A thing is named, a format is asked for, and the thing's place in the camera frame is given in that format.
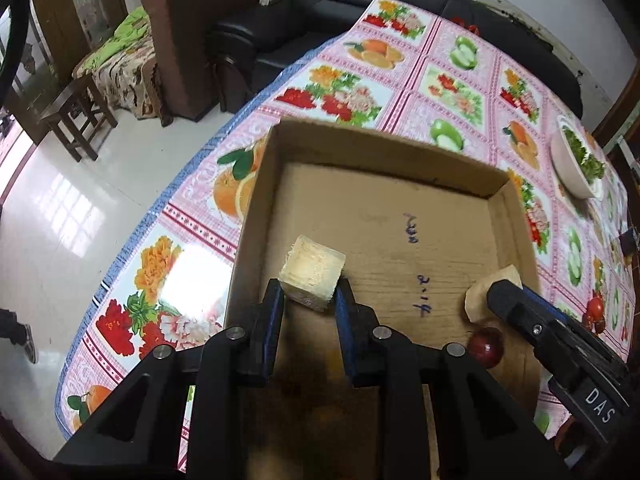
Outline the shallow cardboard box tray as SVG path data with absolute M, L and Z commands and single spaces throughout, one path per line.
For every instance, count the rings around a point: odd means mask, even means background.
M 388 133 L 285 119 L 268 132 L 227 318 L 262 299 L 300 236 L 341 252 L 356 300 L 417 344 L 463 344 L 463 303 L 514 266 L 539 284 L 523 208 L 501 170 Z M 247 477 L 372 479 L 378 394 L 349 385 L 332 312 L 290 302 L 276 365 L 247 393 Z

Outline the pale yellow cube block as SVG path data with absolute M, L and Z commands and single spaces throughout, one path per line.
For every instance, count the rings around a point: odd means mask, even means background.
M 299 235 L 285 258 L 278 280 L 286 298 L 324 312 L 334 295 L 346 256 Z

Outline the green patterned blanket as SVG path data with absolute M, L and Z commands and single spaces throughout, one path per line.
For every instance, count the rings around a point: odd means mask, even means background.
M 149 14 L 138 6 L 116 27 L 101 47 L 72 71 L 90 75 L 110 107 L 129 110 L 135 118 L 158 118 L 162 127 L 174 119 L 165 103 Z

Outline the wooden glass cabinet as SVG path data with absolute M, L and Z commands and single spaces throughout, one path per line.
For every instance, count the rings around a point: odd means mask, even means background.
M 1 11 L 1 59 L 16 62 L 1 107 L 38 145 L 40 115 L 124 19 L 125 0 L 1 0 Z

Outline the fruit pattern pink tablecloth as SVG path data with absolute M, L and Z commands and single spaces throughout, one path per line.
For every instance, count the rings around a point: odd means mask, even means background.
M 285 119 L 388 133 L 503 171 L 523 208 L 539 284 L 527 286 L 626 362 L 634 278 L 620 237 L 622 181 L 578 118 L 489 42 L 414 8 L 410 38 L 366 23 L 304 55 L 249 102 L 171 183 L 100 292 L 61 380 L 70 440 L 55 465 L 79 479 L 250 479 L 244 401 L 265 387 L 262 299 L 227 318 L 235 258 L 270 129 Z M 549 130 L 564 114 L 604 163 L 602 200 L 556 175 Z M 594 332 L 587 302 L 604 301 Z M 500 318 L 486 370 L 463 344 L 417 344 L 373 308 L 352 314 L 356 389 L 378 394 L 372 479 L 629 479 L 631 422 L 602 445 L 548 388 L 534 348 Z

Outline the dark red date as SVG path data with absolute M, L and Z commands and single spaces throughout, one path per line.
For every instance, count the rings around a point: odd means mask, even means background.
M 593 327 L 596 334 L 602 334 L 605 330 L 605 319 L 601 318 L 599 321 L 593 324 Z

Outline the dark wooden stool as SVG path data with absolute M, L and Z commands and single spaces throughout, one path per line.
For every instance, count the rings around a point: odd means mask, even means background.
M 80 162 L 83 151 L 94 162 L 99 155 L 92 145 L 105 125 L 118 122 L 91 75 L 71 81 L 42 112 L 40 125 L 52 132 L 66 152 Z

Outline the dark red plum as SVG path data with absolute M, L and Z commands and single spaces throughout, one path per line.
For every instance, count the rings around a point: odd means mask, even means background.
M 495 327 L 481 328 L 469 338 L 466 350 L 476 362 L 486 370 L 490 370 L 503 358 L 503 334 Z

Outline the black leather sofa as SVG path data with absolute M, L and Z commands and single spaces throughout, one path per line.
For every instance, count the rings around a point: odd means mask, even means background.
M 414 8 L 446 18 L 510 55 L 538 77 L 576 115 L 578 79 L 552 45 L 514 18 L 473 0 L 267 0 L 233 11 L 209 29 L 207 47 L 221 107 L 237 112 L 306 52 L 344 34 L 362 18 L 401 37 L 419 29 Z

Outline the white bowl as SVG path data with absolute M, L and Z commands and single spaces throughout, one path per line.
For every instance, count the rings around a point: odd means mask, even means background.
M 571 128 L 585 144 L 587 150 L 596 156 L 596 152 L 590 148 L 585 136 L 574 122 L 564 114 L 557 114 L 552 120 L 549 130 L 549 151 L 556 175 L 570 195 L 578 200 L 602 200 L 604 196 L 603 180 L 595 180 L 593 184 L 587 182 L 565 139 L 562 131 L 564 126 Z

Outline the red apple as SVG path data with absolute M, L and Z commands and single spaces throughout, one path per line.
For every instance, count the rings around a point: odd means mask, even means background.
M 593 323 L 600 322 L 604 318 L 604 301 L 600 295 L 594 294 L 587 302 L 586 315 Z

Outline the green lettuce leaves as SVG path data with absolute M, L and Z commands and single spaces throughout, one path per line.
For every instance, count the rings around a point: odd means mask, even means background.
M 582 140 L 578 138 L 578 135 L 571 128 L 564 126 L 562 131 L 570 151 L 587 182 L 593 184 L 595 180 L 602 179 L 604 176 L 604 163 L 600 162 L 596 156 L 587 150 L 585 144 L 582 143 Z

